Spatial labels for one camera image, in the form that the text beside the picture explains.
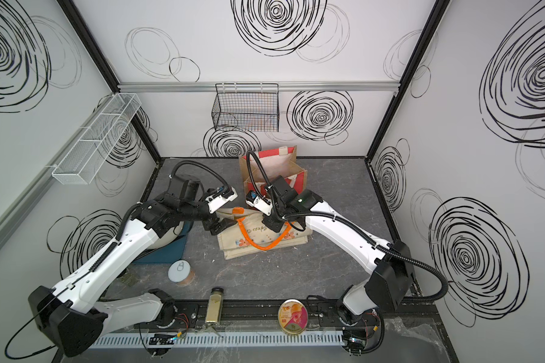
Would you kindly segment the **beige floral canvas tote bag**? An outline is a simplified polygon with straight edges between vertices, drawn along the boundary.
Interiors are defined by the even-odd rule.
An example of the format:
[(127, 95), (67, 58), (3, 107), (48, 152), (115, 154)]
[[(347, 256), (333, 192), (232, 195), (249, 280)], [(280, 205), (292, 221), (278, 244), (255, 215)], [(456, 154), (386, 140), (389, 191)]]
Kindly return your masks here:
[(262, 212), (242, 207), (222, 208), (216, 214), (222, 222), (234, 222), (217, 236), (226, 260), (306, 244), (313, 233), (310, 228), (298, 231), (289, 224), (275, 232), (263, 224)]

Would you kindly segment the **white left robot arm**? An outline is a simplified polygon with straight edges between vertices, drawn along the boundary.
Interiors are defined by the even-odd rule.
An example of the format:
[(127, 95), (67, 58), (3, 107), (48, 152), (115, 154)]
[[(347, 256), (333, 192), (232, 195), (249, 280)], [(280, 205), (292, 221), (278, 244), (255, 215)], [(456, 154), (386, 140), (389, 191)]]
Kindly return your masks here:
[(217, 234), (216, 211), (237, 198), (225, 184), (197, 198), (199, 180), (188, 176), (153, 200), (132, 206), (115, 237), (54, 287), (39, 286), (28, 297), (37, 328), (67, 357), (80, 355), (101, 335), (175, 315), (171, 298), (158, 289), (111, 302), (100, 297), (145, 250), (174, 241), (186, 222), (201, 221)]

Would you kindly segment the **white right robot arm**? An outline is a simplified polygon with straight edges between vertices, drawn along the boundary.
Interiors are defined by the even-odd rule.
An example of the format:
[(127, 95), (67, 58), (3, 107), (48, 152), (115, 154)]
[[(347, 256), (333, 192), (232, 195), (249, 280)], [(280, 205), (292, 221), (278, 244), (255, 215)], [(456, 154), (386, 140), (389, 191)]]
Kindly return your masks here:
[(336, 303), (340, 320), (355, 325), (366, 312), (381, 309), (394, 312), (410, 291), (415, 276), (413, 266), (391, 255), (410, 258), (410, 249), (401, 241), (389, 242), (363, 230), (338, 213), (321, 196), (305, 189), (301, 193), (284, 178), (265, 187), (271, 213), (263, 220), (274, 231), (282, 222), (298, 223), (340, 247), (359, 263), (369, 277), (344, 292)]

